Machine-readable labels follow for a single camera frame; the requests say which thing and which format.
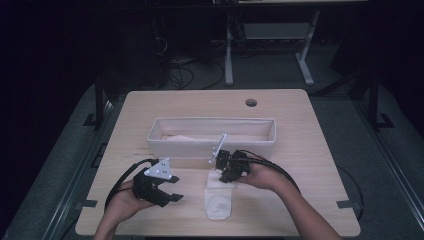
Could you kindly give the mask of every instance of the table leg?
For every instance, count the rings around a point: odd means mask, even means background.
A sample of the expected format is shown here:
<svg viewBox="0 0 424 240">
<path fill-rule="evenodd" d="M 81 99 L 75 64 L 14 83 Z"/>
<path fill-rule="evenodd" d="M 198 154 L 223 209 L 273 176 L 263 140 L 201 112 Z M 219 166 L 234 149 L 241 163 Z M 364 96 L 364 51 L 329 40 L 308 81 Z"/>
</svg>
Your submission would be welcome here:
<svg viewBox="0 0 424 240">
<path fill-rule="evenodd" d="M 309 72 L 308 65 L 306 65 L 305 59 L 306 54 L 308 53 L 309 46 L 311 45 L 312 37 L 314 36 L 315 27 L 318 22 L 319 11 L 316 11 L 312 16 L 312 20 L 309 24 L 308 31 L 305 37 L 305 45 L 300 53 L 296 53 L 296 60 L 299 64 L 300 71 L 302 72 L 303 78 L 305 79 L 305 83 L 308 86 L 314 85 L 314 80 L 312 79 L 311 73 Z"/>
<path fill-rule="evenodd" d="M 231 62 L 231 33 L 227 27 L 227 53 L 225 55 L 225 84 L 233 85 L 233 64 Z"/>
</svg>

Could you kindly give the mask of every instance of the person's left hand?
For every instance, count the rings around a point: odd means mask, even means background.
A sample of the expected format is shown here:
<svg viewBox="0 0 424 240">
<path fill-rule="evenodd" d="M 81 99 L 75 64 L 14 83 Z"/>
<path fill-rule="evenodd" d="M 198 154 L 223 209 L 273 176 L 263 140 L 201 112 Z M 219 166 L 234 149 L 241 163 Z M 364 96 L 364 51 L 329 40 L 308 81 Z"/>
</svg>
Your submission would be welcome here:
<svg viewBox="0 0 424 240">
<path fill-rule="evenodd" d="M 124 182 L 119 188 L 120 191 L 113 196 L 105 215 L 110 215 L 117 224 L 133 217 L 138 211 L 154 206 L 153 203 L 143 199 L 137 199 L 131 187 L 133 180 Z"/>
<path fill-rule="evenodd" d="M 94 239 L 113 239 L 119 223 L 133 217 L 140 210 L 154 206 L 151 202 L 135 198 L 131 191 L 132 185 L 133 180 L 121 184 L 100 220 Z"/>
</svg>

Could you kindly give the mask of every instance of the table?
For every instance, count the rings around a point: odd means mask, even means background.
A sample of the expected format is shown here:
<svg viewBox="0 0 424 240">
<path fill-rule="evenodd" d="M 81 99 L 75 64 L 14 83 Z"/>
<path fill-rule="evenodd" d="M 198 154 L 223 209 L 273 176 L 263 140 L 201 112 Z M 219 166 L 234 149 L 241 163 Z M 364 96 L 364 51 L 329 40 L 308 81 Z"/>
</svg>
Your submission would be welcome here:
<svg viewBox="0 0 424 240">
<path fill-rule="evenodd" d="M 246 100 L 254 99 L 255 107 Z M 118 178 L 133 164 L 153 157 L 147 135 L 158 117 L 273 118 L 277 137 L 271 161 L 283 167 L 306 200 L 342 236 L 357 236 L 360 226 L 352 208 L 338 207 L 348 196 L 330 150 L 303 90 L 145 91 L 128 94 L 76 225 L 81 235 L 94 235 L 104 200 Z M 166 207 L 145 209 L 121 223 L 118 235 L 143 236 L 297 236 L 296 227 L 277 195 L 236 184 L 231 216 L 209 220 L 203 189 L 212 166 L 205 160 L 170 160 L 181 180 L 162 184 L 184 198 Z"/>
</svg>

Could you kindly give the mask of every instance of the human hand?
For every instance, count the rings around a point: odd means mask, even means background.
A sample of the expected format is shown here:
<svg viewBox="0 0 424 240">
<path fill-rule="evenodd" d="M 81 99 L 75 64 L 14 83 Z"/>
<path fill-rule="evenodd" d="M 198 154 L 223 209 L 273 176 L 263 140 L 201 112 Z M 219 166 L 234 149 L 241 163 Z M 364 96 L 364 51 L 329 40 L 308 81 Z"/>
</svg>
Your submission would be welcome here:
<svg viewBox="0 0 424 240">
<path fill-rule="evenodd" d="M 122 183 L 106 209 L 105 215 L 110 215 L 117 223 L 133 217 L 140 210 L 154 206 L 151 202 L 137 199 L 131 191 L 132 186 L 133 180 Z"/>
<path fill-rule="evenodd" d="M 250 173 L 237 181 L 260 189 L 275 191 L 278 185 L 288 180 L 276 170 L 257 163 L 249 163 Z"/>
<path fill-rule="evenodd" d="M 154 206 L 146 200 L 135 198 L 131 187 L 133 180 L 121 184 L 110 201 L 97 227 L 94 239 L 112 239 L 119 223 L 133 217 L 138 211 Z"/>
</svg>

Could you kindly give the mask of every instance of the white tray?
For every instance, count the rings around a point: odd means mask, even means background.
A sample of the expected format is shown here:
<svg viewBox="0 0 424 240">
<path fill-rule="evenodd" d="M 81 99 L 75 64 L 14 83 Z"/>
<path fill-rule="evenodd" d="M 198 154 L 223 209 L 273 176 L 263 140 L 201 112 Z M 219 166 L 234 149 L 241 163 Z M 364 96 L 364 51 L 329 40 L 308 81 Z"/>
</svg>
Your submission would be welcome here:
<svg viewBox="0 0 424 240">
<path fill-rule="evenodd" d="M 222 134 L 223 150 L 248 150 L 270 158 L 276 136 L 274 119 L 157 118 L 147 141 L 158 158 L 210 159 Z"/>
</svg>

